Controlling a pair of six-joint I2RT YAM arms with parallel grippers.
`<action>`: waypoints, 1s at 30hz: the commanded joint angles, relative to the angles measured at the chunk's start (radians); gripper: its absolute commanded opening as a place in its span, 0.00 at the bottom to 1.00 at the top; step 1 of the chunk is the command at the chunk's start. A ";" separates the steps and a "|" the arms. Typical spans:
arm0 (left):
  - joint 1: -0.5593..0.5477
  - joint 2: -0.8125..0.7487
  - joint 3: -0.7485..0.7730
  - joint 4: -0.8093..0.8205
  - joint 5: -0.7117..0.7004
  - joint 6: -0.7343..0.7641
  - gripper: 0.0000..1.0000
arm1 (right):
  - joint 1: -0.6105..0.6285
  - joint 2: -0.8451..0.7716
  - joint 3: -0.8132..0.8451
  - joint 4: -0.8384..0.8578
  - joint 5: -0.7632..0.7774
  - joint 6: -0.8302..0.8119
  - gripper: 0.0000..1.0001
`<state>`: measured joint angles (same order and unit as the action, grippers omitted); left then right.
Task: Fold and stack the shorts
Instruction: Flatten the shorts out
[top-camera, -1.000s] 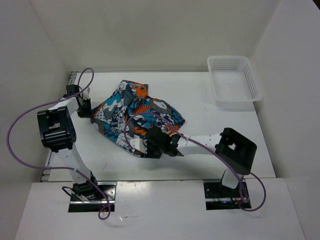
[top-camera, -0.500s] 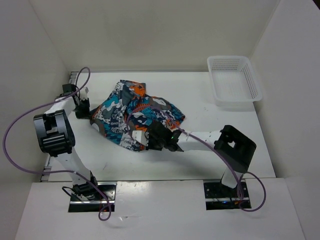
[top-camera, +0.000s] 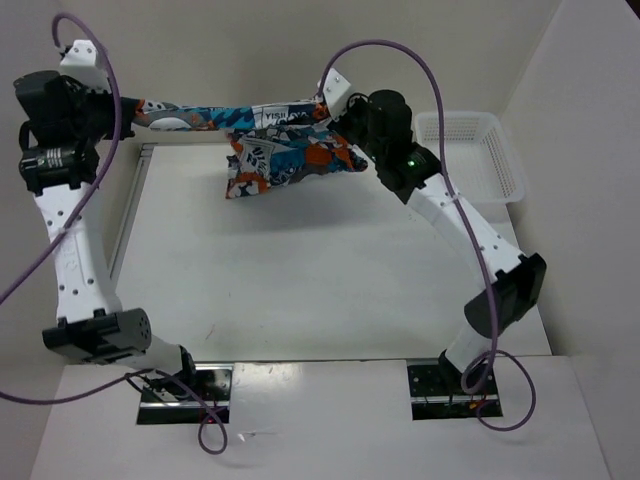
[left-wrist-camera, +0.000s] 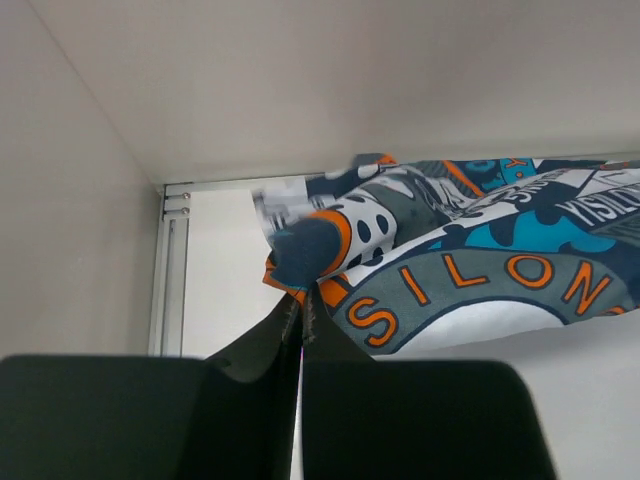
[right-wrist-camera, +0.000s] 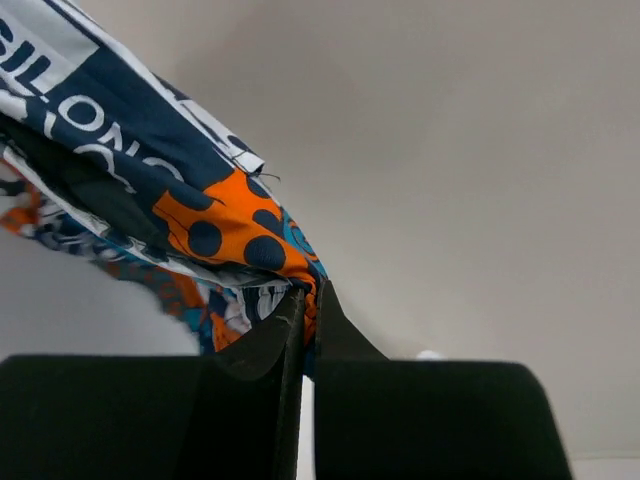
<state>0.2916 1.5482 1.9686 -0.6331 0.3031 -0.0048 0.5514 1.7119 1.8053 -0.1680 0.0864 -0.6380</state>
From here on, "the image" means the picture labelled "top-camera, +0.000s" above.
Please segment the colourful patterned shorts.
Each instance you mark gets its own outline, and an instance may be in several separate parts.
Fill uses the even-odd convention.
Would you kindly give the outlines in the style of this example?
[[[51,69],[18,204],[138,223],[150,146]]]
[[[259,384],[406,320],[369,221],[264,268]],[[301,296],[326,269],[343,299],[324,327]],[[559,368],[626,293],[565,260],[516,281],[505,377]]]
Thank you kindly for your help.
[[[368,161],[329,129],[327,105],[318,98],[244,107],[179,106],[141,99],[133,123],[159,132],[223,131],[228,199],[264,194],[308,176],[360,173]]]

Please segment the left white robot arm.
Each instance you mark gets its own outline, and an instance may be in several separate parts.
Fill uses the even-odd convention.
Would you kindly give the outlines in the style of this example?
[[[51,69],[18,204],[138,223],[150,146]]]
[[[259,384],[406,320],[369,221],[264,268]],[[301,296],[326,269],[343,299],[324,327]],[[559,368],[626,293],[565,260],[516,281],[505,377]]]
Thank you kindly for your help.
[[[123,308],[104,255],[98,188],[107,164],[96,146],[132,136],[134,102],[54,70],[27,74],[14,89],[27,115],[19,172],[45,221],[57,282],[45,347],[74,363],[147,369],[155,388],[191,398],[200,385],[191,355],[155,336],[143,309]]]

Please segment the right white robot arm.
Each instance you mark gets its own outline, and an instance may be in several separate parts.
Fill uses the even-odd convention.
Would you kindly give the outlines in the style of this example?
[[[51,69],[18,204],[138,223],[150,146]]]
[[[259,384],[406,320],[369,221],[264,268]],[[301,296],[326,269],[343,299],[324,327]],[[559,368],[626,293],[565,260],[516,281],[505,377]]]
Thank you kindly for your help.
[[[503,239],[446,177],[440,157],[414,141],[412,111],[400,93],[346,93],[326,104],[330,129],[365,152],[380,182],[478,277],[479,292],[464,307],[463,326],[439,359],[440,385],[460,393],[473,382],[473,371],[495,358],[499,336],[537,304],[546,262]]]

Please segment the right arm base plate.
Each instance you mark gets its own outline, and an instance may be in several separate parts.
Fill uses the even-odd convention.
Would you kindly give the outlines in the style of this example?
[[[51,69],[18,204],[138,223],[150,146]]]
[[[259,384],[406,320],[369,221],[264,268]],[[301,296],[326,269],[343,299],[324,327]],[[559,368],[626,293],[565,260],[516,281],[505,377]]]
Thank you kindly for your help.
[[[408,361],[407,377],[413,421],[502,417],[499,391],[490,373],[480,393],[469,395],[460,386],[460,375],[442,368],[435,358]]]

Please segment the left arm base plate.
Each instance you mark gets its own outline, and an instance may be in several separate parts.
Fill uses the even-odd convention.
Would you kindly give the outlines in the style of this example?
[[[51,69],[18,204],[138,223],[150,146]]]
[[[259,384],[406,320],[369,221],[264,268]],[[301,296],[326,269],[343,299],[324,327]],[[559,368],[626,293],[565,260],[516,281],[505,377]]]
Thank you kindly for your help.
[[[229,422],[233,380],[232,364],[197,363],[191,389],[224,424]],[[143,380],[136,418],[137,425],[199,424],[206,410],[197,400],[168,380]]]

